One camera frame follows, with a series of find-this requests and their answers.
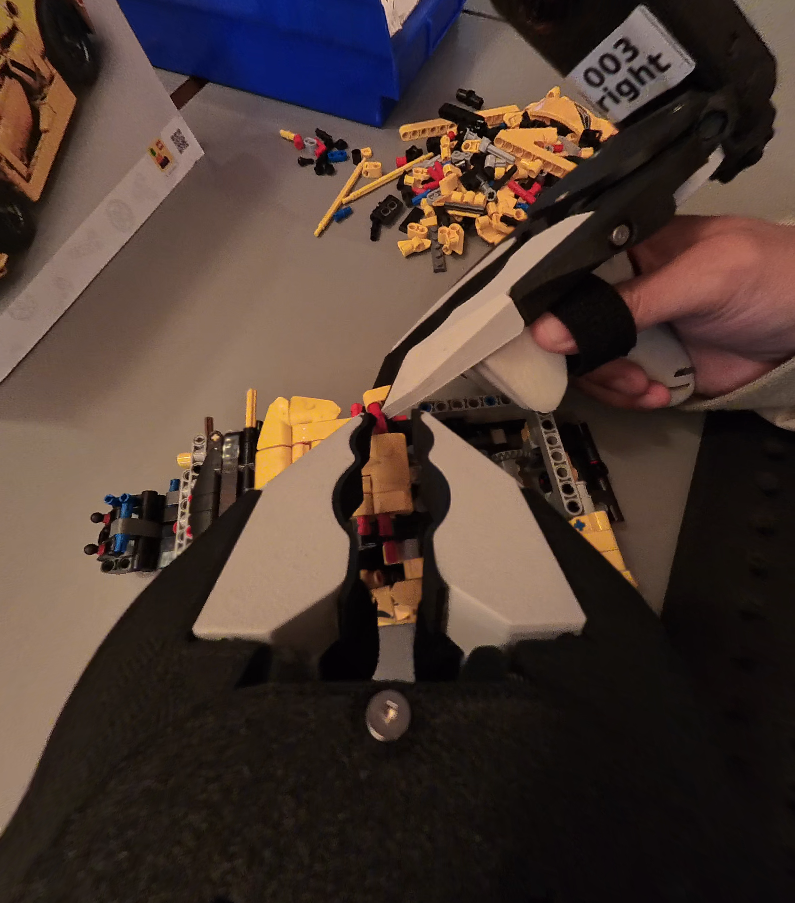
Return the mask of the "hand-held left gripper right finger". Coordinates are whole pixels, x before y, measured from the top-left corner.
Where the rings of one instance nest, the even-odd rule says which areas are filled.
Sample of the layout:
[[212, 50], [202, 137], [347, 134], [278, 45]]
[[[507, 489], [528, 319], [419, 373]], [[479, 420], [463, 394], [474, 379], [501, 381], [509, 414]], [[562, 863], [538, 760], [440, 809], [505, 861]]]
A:
[[419, 673], [456, 675], [474, 649], [581, 633], [585, 614], [528, 504], [500, 466], [419, 414]]

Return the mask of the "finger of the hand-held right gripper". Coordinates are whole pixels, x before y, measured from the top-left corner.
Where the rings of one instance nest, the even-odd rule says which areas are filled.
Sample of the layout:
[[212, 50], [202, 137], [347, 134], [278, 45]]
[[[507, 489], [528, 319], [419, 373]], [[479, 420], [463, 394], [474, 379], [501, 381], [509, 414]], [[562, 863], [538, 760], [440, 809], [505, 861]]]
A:
[[524, 322], [534, 322], [609, 258], [602, 238], [606, 221], [598, 212], [583, 212], [553, 225], [546, 219], [524, 222], [449, 290], [395, 352], [408, 353], [482, 291], [486, 301], [509, 295]]
[[390, 388], [381, 404], [382, 413], [404, 412], [476, 367], [502, 394], [519, 404], [527, 403], [522, 386], [509, 381], [510, 375], [519, 378], [510, 364], [527, 362], [524, 356], [512, 355], [526, 348], [518, 341], [525, 322], [509, 292], [481, 290], [436, 324], [437, 314], [446, 308], [443, 304], [432, 309], [386, 356], [377, 377], [377, 385]]

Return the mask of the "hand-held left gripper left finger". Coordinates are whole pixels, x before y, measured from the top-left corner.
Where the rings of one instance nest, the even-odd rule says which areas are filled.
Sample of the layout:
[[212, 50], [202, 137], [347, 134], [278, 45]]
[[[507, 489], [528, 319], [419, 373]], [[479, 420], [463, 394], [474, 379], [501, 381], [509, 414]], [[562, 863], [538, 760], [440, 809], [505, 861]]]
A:
[[338, 427], [265, 489], [196, 619], [196, 638], [246, 640], [370, 674], [370, 598], [350, 516], [362, 499], [370, 417]]

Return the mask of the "yellow toy car chassis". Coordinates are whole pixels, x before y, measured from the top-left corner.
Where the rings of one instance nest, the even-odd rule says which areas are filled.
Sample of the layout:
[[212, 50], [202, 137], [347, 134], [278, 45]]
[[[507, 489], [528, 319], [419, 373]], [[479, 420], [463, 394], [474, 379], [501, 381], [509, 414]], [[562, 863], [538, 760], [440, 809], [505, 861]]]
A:
[[[181, 475], [166, 491], [108, 494], [105, 508], [90, 515], [99, 533], [84, 554], [109, 574], [165, 568], [246, 491], [264, 489], [372, 405], [375, 438], [362, 470], [362, 503], [351, 519], [359, 541], [359, 577], [370, 591], [380, 627], [415, 623], [422, 598], [419, 540], [425, 506], [409, 417], [384, 415], [384, 394], [384, 389], [369, 390], [349, 416], [342, 416], [331, 400], [279, 397], [261, 419], [256, 390], [248, 390], [244, 427], [223, 432], [205, 418], [191, 449], [178, 456]], [[522, 487], [539, 491], [637, 586], [613, 531], [624, 517], [586, 423], [527, 411], [497, 393], [441, 396], [417, 408], [442, 421]]]

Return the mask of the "grey desk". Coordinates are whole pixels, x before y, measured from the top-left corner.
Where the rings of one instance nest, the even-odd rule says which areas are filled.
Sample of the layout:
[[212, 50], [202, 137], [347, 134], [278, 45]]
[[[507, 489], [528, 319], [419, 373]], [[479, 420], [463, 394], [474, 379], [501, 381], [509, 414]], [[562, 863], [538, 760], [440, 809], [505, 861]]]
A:
[[302, 171], [280, 127], [321, 127], [394, 159], [398, 126], [472, 87], [523, 103], [556, 74], [488, 4], [462, 13], [384, 128], [205, 87], [183, 110], [204, 157], [0, 387], [0, 832], [99, 643], [149, 579], [81, 551], [109, 491], [166, 484], [205, 414], [291, 392], [350, 400], [447, 276], [373, 243], [374, 198], [315, 221], [348, 176]]

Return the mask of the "black dotted desk mat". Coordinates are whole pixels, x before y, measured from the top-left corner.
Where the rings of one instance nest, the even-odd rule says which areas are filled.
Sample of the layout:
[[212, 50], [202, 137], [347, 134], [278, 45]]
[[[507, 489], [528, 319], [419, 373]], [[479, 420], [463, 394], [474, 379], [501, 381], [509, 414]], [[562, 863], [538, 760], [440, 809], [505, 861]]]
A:
[[662, 620], [721, 714], [730, 771], [795, 901], [795, 433], [708, 414]]

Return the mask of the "person's right hand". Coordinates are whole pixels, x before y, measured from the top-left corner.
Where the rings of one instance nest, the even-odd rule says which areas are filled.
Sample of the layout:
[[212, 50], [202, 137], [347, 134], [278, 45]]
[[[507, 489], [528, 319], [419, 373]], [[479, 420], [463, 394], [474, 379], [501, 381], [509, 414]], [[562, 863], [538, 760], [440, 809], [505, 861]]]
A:
[[692, 401], [719, 400], [795, 356], [795, 227], [678, 216], [617, 283], [637, 330], [668, 324], [695, 369]]

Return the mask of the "pile of small toy pieces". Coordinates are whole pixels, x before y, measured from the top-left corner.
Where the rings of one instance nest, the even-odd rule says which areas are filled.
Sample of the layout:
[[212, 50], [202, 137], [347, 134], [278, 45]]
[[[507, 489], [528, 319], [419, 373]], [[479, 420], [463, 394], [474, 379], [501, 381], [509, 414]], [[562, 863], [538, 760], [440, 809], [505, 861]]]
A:
[[426, 254], [433, 271], [446, 271], [449, 256], [464, 253], [467, 238], [488, 247], [526, 220], [540, 196], [617, 135], [617, 127], [553, 87], [526, 107], [484, 108], [471, 89], [458, 89], [434, 119], [403, 124], [402, 153], [379, 159], [369, 146], [354, 146], [317, 128], [301, 135], [281, 129], [297, 163], [317, 176], [343, 167], [346, 185], [313, 234], [350, 218], [362, 198], [382, 192], [369, 212], [376, 242], [396, 226], [403, 258]]

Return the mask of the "white papers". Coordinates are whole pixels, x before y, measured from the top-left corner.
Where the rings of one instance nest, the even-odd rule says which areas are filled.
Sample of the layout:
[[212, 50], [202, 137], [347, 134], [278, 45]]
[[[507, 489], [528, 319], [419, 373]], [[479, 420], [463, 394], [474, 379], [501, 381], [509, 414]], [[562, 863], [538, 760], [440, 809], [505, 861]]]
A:
[[393, 38], [414, 12], [418, 0], [381, 0], [390, 38]]

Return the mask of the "blue plastic bin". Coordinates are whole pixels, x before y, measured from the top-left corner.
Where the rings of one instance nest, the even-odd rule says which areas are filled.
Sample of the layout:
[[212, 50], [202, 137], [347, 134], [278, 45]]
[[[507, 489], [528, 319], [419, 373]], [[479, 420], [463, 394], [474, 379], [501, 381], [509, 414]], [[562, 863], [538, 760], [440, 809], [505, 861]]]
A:
[[373, 1], [121, 1], [155, 67], [381, 127], [459, 16], [417, 2], [390, 33]]

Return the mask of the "toy car instruction booklet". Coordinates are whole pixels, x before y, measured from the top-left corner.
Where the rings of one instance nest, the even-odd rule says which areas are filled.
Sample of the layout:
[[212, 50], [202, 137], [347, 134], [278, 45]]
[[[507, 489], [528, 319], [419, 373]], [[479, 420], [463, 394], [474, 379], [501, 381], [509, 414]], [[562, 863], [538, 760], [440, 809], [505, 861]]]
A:
[[84, 6], [98, 78], [84, 91], [35, 209], [32, 248], [0, 279], [0, 382], [203, 154], [119, 4]]

